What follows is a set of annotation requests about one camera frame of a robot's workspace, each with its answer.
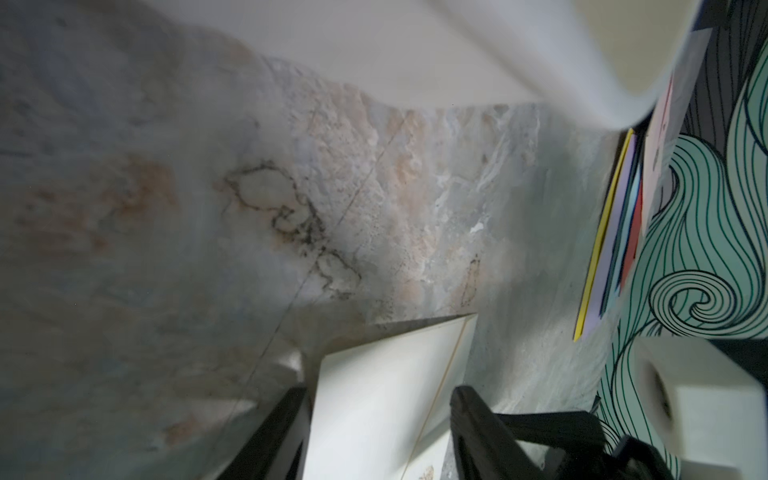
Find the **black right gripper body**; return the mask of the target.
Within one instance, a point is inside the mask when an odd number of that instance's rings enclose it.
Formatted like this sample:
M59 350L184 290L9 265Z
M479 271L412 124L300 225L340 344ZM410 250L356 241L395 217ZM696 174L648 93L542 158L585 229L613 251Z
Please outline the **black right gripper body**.
M624 436L607 453L599 419L585 411L499 414L517 440L547 446L562 454L554 467L556 479L670 479L672 474L657 449Z

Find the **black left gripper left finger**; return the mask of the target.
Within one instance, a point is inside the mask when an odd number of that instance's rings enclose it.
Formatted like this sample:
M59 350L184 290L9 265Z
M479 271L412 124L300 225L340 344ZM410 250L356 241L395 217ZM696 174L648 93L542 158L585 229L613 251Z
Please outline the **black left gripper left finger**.
M301 479L309 441L309 394L290 388L218 480Z

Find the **white cream envelope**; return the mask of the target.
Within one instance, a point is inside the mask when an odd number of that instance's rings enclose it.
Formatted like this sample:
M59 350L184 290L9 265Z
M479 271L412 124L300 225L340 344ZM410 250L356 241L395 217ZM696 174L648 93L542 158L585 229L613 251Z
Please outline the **white cream envelope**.
M320 364L306 479L437 479L478 316L412 321Z

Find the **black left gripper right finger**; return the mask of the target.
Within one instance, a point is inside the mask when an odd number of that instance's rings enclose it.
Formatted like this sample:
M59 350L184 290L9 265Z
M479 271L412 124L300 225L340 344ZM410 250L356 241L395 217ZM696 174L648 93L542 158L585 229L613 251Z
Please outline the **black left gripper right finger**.
M543 471L472 387L454 388L450 409L459 479L545 479Z

